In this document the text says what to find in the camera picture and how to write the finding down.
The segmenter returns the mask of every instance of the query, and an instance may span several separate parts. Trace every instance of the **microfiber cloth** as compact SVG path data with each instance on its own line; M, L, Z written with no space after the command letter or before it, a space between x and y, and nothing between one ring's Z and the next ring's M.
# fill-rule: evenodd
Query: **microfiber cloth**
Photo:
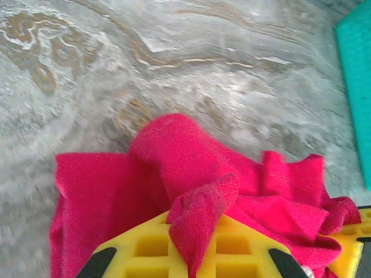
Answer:
M267 151L256 163L182 114L151 122L126 154L64 153L56 162L52 278L75 277L99 244L167 210L191 278L222 214L283 243L316 278L331 278L326 266L341 247L319 233L361 222L350 198L329 197L322 157L285 163Z

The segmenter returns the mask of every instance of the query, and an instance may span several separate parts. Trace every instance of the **pink cloth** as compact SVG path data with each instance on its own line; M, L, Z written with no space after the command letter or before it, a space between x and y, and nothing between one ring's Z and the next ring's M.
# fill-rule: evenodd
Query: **pink cloth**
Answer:
M127 154L65 153L56 160L61 196L50 229L52 278L75 277L99 244L166 210L190 277L226 213L286 245L316 278L333 278L326 266L340 245L318 234L361 221L351 199L329 197L322 157L285 163L265 152L258 164L181 114L150 123Z

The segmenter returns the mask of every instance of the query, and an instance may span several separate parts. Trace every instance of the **teal plastic object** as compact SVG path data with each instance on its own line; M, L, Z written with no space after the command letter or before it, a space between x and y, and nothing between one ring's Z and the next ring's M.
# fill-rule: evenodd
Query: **teal plastic object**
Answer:
M338 23L336 36L363 179L371 190L371 0Z

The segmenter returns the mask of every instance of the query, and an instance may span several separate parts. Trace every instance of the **cloth fold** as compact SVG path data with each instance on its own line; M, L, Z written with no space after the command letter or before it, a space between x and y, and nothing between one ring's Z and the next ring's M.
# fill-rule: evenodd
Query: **cloth fold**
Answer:
M316 278L333 278L326 266L340 245L318 235L361 221L350 198L329 197L322 157L285 163L267 151L259 164L182 114L154 120L127 154L64 153L56 161L52 278L75 277L99 244L166 210L190 278L223 213L286 245Z

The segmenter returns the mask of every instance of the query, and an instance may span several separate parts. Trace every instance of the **yellow plastic grid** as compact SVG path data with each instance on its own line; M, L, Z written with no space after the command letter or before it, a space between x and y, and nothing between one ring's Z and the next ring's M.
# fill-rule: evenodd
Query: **yellow plastic grid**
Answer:
M100 245L117 249L103 278L188 278L187 265L169 238L168 213ZM282 244L223 215L217 224L197 278L281 278L268 251Z
M359 209L362 223L346 225L337 233L330 235L342 247L341 254L329 266L329 269L338 278L354 278L361 259L363 243L357 241L359 237L371 237L371 207Z

